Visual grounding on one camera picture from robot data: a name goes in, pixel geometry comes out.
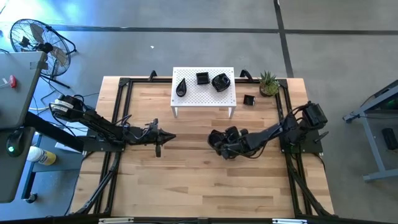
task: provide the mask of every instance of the white bottle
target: white bottle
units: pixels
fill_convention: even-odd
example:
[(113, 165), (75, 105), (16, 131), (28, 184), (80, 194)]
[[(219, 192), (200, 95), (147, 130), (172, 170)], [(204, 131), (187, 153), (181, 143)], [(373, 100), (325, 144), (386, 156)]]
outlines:
[(55, 162), (56, 158), (57, 156), (52, 152), (31, 146), (26, 160), (49, 166)]

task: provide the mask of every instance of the small white table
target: small white table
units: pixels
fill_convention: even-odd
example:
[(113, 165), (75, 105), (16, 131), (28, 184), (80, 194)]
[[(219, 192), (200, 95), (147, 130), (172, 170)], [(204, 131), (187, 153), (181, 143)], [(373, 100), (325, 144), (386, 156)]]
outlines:
[[(209, 84), (197, 85), (197, 73), (208, 72)], [(217, 75), (225, 73), (231, 80), (231, 85), (222, 92), (217, 92), (211, 84), (211, 80)], [(185, 78), (187, 94), (183, 97), (177, 96), (176, 88)], [(176, 118), (178, 107), (228, 107), (229, 118), (232, 118), (236, 108), (235, 76), (234, 68), (223, 67), (174, 67), (171, 108)]]

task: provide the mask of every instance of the wooden tabletop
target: wooden tabletop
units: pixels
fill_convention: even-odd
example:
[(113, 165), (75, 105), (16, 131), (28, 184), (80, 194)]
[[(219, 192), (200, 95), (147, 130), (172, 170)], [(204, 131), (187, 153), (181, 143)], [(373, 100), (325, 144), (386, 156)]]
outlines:
[[(112, 117), (119, 78), (104, 77), (99, 93), (96, 110), (108, 120)], [(292, 107), (304, 105), (308, 99), (303, 79), (287, 81)], [(213, 129), (224, 131), (237, 126), (251, 132), (275, 124), (278, 122), (275, 98), (262, 97), (257, 84), (236, 84), (238, 103), (232, 119), (228, 119), (227, 108), (180, 108), (178, 118), (174, 118), (170, 108), (171, 86), (171, 83), (133, 86), (129, 122), (144, 127), (158, 118), (159, 127), (177, 137), (163, 146), (161, 158), (155, 157), (153, 145), (126, 148), (119, 167), (112, 216), (293, 217), (286, 163), (278, 139), (268, 142), (258, 159), (237, 157), (228, 161), (217, 156), (206, 142)], [(256, 105), (243, 105), (244, 94), (255, 96)], [(286, 113), (284, 100), (282, 104)], [(72, 211), (77, 211), (97, 187), (103, 157), (104, 153), (96, 152), (83, 162)], [(309, 189), (333, 213), (322, 163), (312, 154), (303, 154), (303, 163)], [(301, 191), (298, 196), (304, 211)]]

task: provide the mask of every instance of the potted plant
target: potted plant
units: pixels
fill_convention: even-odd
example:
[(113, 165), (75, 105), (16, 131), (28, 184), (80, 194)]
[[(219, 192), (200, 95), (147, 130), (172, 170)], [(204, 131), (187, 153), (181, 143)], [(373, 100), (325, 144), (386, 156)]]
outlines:
[(271, 75), (271, 72), (264, 71), (260, 79), (260, 94), (261, 96), (274, 96), (279, 92), (279, 82), (276, 80), (276, 75)]

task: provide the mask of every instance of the gray floor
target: gray floor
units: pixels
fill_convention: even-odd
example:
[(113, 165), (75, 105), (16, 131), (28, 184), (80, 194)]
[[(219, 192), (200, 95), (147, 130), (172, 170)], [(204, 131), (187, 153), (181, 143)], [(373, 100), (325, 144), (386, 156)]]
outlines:
[[(287, 29), (398, 29), (398, 2), (394, 0), (280, 0), (280, 5)], [(0, 48), (11, 50), (9, 29), (14, 21), (26, 17), (75, 26), (277, 28), (271, 0), (15, 0), (0, 14)], [(72, 86), (71, 92), (82, 95), (98, 92), (105, 75), (148, 75), (151, 70), (171, 75), (172, 67), (179, 66), (231, 66), (236, 71), (248, 69), (255, 76), (271, 70), (286, 77), (278, 34), (62, 34), (76, 43), (79, 53), (60, 80)], [(305, 79), (308, 97), (321, 104), (329, 120), (325, 130), (330, 134), (322, 141), (335, 213), (396, 222), (398, 178), (363, 182), (361, 176), (375, 172), (376, 163), (361, 123), (348, 125), (341, 117), (398, 77), (398, 36), (287, 35), (287, 43), (294, 77)], [(47, 84), (40, 82), (35, 97), (48, 92)], [(87, 101), (94, 106), (96, 96)], [(43, 117), (50, 119), (48, 113)], [(396, 167), (398, 154), (387, 155), (389, 167)], [(18, 199), (19, 189), (15, 201), (0, 205), (0, 220), (64, 214), (76, 174), (40, 174), (34, 185), (40, 200), (26, 204)]]

